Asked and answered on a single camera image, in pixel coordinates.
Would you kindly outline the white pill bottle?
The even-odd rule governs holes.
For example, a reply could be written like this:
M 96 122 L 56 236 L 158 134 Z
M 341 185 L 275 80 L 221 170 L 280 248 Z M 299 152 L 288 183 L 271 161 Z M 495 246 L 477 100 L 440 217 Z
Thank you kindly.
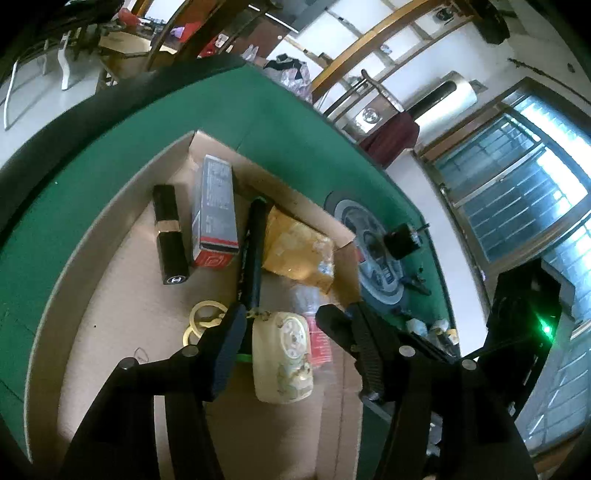
M 429 334 L 428 326 L 417 318 L 412 318 L 406 322 L 407 331 L 420 337 L 427 337 Z

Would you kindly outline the yellow ring keychain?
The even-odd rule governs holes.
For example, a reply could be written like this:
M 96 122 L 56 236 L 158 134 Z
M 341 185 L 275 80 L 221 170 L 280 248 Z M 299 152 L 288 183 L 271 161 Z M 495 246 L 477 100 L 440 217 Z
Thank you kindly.
M 182 346 L 196 345 L 206 330 L 221 323 L 226 312 L 228 307 L 214 300 L 203 300 L 195 304 L 188 317 L 188 326 L 182 335 Z

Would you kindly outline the dark red hanging cloth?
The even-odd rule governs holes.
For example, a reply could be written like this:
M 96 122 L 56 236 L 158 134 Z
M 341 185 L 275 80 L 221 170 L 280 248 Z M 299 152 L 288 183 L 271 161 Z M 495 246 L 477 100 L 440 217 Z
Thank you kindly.
M 363 139 L 360 149 L 383 169 L 387 169 L 404 150 L 413 149 L 420 126 L 408 112 L 391 117 L 379 129 Z

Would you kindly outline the silver red-ended carton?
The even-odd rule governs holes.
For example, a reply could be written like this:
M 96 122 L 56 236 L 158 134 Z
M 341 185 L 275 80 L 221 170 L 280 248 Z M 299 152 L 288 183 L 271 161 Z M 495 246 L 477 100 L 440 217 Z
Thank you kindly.
M 191 242 L 197 267 L 225 268 L 239 251 L 231 165 L 212 155 L 195 174 Z

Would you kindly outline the cream round-dial compact case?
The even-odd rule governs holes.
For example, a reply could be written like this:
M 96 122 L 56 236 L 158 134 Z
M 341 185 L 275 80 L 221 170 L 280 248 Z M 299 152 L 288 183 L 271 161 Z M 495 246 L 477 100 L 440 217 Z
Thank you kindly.
M 260 402 L 290 404 L 311 395 L 311 337 L 304 317 L 273 312 L 253 321 L 252 374 Z

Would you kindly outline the black gold lipstick box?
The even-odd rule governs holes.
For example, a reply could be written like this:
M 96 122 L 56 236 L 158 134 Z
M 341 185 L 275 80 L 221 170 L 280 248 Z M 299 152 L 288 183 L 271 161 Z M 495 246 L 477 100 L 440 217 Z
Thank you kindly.
M 181 284 L 187 279 L 189 270 L 185 258 L 174 186 L 155 185 L 152 189 L 152 205 L 162 282 L 164 285 Z

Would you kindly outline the black cylindrical motor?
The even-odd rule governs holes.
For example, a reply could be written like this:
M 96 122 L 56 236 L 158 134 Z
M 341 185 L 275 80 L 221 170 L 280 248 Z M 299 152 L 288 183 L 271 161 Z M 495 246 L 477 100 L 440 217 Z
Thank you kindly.
M 394 259 L 401 260 L 422 248 L 421 234 L 429 227 L 429 224 L 420 227 L 414 227 L 410 223 L 401 224 L 384 235 L 384 246 Z

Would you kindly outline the white standing air conditioner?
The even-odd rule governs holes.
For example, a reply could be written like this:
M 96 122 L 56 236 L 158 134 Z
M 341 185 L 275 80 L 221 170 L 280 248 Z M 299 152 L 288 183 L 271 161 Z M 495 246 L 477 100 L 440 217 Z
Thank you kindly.
M 450 127 L 453 119 L 476 102 L 477 93 L 471 83 L 452 71 L 434 89 L 408 107 L 407 112 L 419 126 L 419 139 L 425 141 Z

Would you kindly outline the yellow foil packet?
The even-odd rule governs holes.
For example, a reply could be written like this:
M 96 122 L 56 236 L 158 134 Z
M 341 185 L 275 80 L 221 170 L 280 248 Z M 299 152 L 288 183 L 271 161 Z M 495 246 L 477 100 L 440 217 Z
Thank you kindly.
M 266 220 L 263 269 L 327 294 L 335 279 L 332 239 L 285 215 L 276 206 Z

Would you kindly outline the flat cardboard tray box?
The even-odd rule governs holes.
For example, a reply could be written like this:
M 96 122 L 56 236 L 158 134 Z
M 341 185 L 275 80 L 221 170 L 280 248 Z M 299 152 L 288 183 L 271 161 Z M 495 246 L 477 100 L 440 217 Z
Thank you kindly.
M 84 414 L 116 363 L 169 357 L 181 346 L 191 308 L 235 298 L 238 270 L 199 268 L 166 286 L 160 276 L 152 187 L 175 187 L 180 225 L 190 228 L 193 186 L 206 156 L 228 161 L 235 205 L 245 220 L 249 199 L 263 194 L 283 212 L 335 243 L 329 295 L 356 301 L 353 233 L 322 207 L 204 132 L 174 141 L 142 167 L 96 217 L 74 249 L 49 297 L 36 334 L 25 389 L 30 459 L 58 466 Z M 229 479 L 352 479 L 359 458 L 360 378 L 342 351 L 315 376 L 307 399 L 270 405 L 256 399 L 252 373 L 238 366 L 208 411 L 211 433 Z

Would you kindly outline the plastic bag pile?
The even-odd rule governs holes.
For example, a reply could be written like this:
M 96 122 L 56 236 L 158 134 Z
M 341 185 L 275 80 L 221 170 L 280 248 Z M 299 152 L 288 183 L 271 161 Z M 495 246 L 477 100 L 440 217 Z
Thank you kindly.
M 280 54 L 264 64 L 263 73 L 301 100 L 312 103 L 311 75 L 307 63 L 287 54 Z

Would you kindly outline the grey round weight plate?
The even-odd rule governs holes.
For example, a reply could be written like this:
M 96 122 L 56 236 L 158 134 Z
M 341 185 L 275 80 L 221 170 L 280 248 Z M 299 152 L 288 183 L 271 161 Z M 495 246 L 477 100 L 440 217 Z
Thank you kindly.
M 401 313 L 408 306 L 402 283 L 404 268 L 384 246 L 383 224 L 360 201 L 339 191 L 329 193 L 325 210 L 355 234 L 353 245 L 363 299 L 383 315 Z

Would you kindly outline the black pen blue band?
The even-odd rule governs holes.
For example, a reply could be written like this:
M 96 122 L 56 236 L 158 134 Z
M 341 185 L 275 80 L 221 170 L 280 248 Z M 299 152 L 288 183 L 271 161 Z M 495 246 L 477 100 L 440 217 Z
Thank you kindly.
M 431 296 L 432 290 L 425 285 L 425 280 L 421 279 L 418 275 L 401 276 L 400 283 L 406 288 L 416 291 L 424 296 Z

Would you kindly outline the black pen green band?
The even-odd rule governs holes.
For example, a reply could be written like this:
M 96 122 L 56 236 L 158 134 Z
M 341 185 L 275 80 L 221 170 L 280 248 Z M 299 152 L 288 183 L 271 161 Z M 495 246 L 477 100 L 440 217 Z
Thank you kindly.
M 246 310 L 245 337 L 238 350 L 239 363 L 252 362 L 252 324 L 259 313 L 260 290 L 262 289 L 263 247 L 266 236 L 267 215 L 270 203 L 258 197 L 249 205 L 245 222 L 245 234 L 242 238 L 238 286 L 238 302 Z

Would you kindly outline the clear red-label bottle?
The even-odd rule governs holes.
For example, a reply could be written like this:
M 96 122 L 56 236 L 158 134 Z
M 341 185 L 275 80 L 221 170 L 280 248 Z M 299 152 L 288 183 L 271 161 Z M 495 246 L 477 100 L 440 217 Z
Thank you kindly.
M 331 340 L 325 332 L 318 327 L 317 312 L 325 304 L 329 303 L 329 297 L 317 287 L 304 284 L 294 284 L 291 288 L 291 296 L 294 299 L 294 308 L 297 314 L 307 320 L 311 338 L 311 365 L 315 370 L 332 364 Z

